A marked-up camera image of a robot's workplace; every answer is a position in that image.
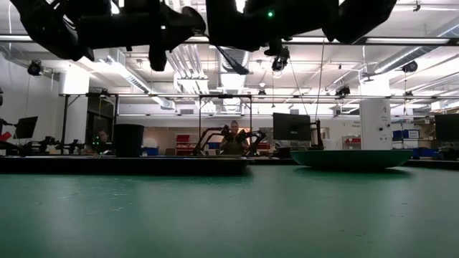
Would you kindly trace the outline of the white pillar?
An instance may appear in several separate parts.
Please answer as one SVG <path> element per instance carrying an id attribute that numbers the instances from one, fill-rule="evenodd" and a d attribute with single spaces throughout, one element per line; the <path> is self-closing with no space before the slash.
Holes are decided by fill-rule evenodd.
<path id="1" fill-rule="evenodd" d="M 363 96 L 377 96 L 364 98 L 359 103 L 361 148 L 363 150 L 391 150 L 391 107 L 389 80 L 373 79 L 362 81 L 360 93 Z"/>

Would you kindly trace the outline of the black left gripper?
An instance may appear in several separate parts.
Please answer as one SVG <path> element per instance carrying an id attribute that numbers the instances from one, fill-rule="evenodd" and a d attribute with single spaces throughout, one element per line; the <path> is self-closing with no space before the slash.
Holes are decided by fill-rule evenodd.
<path id="1" fill-rule="evenodd" d="M 157 3 L 132 12 L 80 18 L 80 43 L 91 49 L 148 45 L 148 58 L 153 71 L 164 71 L 166 50 L 186 40 L 186 27 L 204 34 L 207 25 L 199 12 L 184 6 L 181 13 L 165 3 Z"/>

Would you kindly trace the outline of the red storage bins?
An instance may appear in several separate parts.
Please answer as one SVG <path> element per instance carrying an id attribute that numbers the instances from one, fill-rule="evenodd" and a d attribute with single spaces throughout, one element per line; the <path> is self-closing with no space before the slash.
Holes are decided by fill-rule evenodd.
<path id="1" fill-rule="evenodd" d="M 175 151 L 177 156 L 187 156 L 194 150 L 194 143 L 190 140 L 190 135 L 176 134 Z"/>

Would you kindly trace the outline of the tall black metal frame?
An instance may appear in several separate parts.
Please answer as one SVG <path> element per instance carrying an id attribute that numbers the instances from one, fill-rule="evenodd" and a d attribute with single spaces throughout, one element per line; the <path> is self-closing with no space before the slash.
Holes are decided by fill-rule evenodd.
<path id="1" fill-rule="evenodd" d="M 115 103 L 113 104 L 114 110 L 113 110 L 112 125 L 111 125 L 112 133 L 114 133 L 114 126 L 118 119 L 118 109 L 119 109 L 119 99 L 120 99 L 119 94 L 109 93 L 109 92 L 102 92 L 102 93 L 89 92 L 85 94 L 60 94 L 60 97 L 65 98 L 63 120 L 62 120 L 62 137 L 61 137 L 60 143 L 57 145 L 57 149 L 60 150 L 61 155 L 65 154 L 66 148 L 68 148 L 70 152 L 73 148 L 76 147 L 76 145 L 73 143 L 66 144 L 65 142 L 66 130 L 67 130 L 67 112 L 68 112 L 68 107 L 70 107 L 73 104 L 73 102 L 76 101 L 80 97 L 97 97 L 99 99 L 102 99 L 102 98 L 108 99 L 109 97 L 115 98 Z"/>

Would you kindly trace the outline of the black background station frame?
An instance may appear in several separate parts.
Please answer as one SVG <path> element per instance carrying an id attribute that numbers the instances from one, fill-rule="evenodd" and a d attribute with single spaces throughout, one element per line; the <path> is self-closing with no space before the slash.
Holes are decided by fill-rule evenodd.
<path id="1" fill-rule="evenodd" d="M 252 127 L 252 104 L 253 104 L 253 96 L 252 95 L 233 95 L 233 94 L 206 94 L 206 95 L 199 95 L 199 137 L 203 133 L 202 132 L 202 108 L 207 104 L 203 103 L 203 99 L 205 100 L 213 100 L 214 98 L 220 100 L 228 100 L 238 98 L 241 102 L 240 109 L 242 110 L 242 106 L 244 105 L 246 108 L 250 110 L 250 130 L 253 131 Z"/>

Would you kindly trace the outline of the black plastic tray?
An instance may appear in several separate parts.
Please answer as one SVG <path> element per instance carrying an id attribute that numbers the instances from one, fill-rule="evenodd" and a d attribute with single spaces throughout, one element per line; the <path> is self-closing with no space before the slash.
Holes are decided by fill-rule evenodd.
<path id="1" fill-rule="evenodd" d="M 242 157 L 7 156 L 0 157 L 0 174 L 232 176 L 244 173 L 249 163 Z"/>

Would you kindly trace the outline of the green table mat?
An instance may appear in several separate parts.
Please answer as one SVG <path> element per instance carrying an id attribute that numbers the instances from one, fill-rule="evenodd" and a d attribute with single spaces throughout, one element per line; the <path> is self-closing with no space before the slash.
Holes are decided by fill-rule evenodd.
<path id="1" fill-rule="evenodd" d="M 459 171 L 0 176 L 0 258 L 459 258 Z"/>

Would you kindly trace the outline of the blue storage bins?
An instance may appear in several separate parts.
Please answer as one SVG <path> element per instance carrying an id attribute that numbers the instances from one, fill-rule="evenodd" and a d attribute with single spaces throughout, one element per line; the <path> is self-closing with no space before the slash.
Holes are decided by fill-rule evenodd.
<path id="1" fill-rule="evenodd" d="M 419 138 L 420 138 L 420 131 L 417 129 L 394 130 L 392 132 L 392 140 L 419 139 Z"/>

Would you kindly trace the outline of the black robot arms on bench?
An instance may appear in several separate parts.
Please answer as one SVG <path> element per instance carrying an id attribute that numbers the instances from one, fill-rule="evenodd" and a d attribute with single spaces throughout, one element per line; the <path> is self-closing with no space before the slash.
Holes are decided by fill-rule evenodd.
<path id="1" fill-rule="evenodd" d="M 24 149 L 30 154 L 79 154 L 85 147 L 78 139 L 71 143 L 61 143 L 52 136 L 46 136 L 44 140 L 29 141 L 24 144 Z"/>

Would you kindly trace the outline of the black table frame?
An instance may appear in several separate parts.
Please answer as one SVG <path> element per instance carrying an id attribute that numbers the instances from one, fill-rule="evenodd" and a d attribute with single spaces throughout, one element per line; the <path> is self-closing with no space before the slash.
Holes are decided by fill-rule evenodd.
<path id="1" fill-rule="evenodd" d="M 296 166 L 297 163 L 291 159 L 269 159 L 255 157 L 250 162 L 250 165 L 255 166 Z M 418 167 L 418 168 L 431 168 L 431 169 L 444 169 L 459 171 L 459 161 L 438 161 L 430 159 L 408 160 L 403 166 Z"/>

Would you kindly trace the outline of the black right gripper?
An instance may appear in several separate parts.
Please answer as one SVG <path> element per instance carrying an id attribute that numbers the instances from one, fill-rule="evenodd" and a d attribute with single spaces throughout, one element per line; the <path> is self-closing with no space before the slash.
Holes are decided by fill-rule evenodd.
<path id="1" fill-rule="evenodd" d="M 278 56 L 282 39 L 320 29 L 337 17 L 337 0 L 206 0 L 209 43 L 249 52 L 267 44 L 264 55 Z"/>

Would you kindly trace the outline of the person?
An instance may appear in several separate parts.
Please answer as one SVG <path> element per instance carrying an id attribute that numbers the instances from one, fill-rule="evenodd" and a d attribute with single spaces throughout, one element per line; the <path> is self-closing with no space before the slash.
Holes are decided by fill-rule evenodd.
<path id="1" fill-rule="evenodd" d="M 89 142 L 84 145 L 80 153 L 85 155 L 103 155 L 107 152 L 110 152 L 110 150 L 111 143 L 109 142 L 109 135 L 104 130 L 100 130 Z"/>
<path id="2" fill-rule="evenodd" d="M 245 139 L 238 136 L 239 124 L 236 120 L 230 123 L 229 133 L 222 139 L 219 149 L 222 155 L 242 156 L 249 149 Z"/>

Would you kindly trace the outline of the black monitor on stand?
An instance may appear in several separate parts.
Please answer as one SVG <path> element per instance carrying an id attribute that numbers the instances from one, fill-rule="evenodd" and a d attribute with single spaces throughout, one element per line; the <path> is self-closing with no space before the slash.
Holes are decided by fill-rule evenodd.
<path id="1" fill-rule="evenodd" d="M 317 144 L 312 144 L 311 148 L 322 151 L 321 121 L 313 122 L 309 115 L 273 113 L 273 139 L 311 141 L 313 125 L 316 127 Z"/>

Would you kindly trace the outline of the silver ceiling air duct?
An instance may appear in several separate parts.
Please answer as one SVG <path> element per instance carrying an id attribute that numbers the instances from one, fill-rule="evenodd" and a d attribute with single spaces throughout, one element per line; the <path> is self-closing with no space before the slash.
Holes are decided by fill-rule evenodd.
<path id="1" fill-rule="evenodd" d="M 229 55 L 231 56 L 236 62 L 240 63 L 243 67 L 245 67 L 246 69 L 249 70 L 249 63 L 252 59 L 252 52 L 248 52 L 248 51 L 245 51 L 245 50 L 241 50 L 241 49 L 233 49 L 233 48 L 226 48 L 226 47 L 223 47 L 223 50 Z M 225 71 L 225 72 L 229 72 L 229 73 L 235 73 L 237 74 L 231 67 L 230 65 L 228 64 L 228 62 L 224 59 L 224 57 L 220 54 L 220 52 L 217 50 L 218 54 L 219 54 L 219 63 L 220 63 L 220 66 L 221 68 Z"/>

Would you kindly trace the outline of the green plate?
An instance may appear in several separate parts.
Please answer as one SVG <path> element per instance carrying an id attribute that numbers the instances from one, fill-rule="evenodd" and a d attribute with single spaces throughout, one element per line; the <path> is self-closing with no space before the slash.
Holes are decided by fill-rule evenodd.
<path id="1" fill-rule="evenodd" d="M 299 165 L 318 169 L 385 169 L 402 166 L 412 150 L 293 150 L 291 158 Z"/>

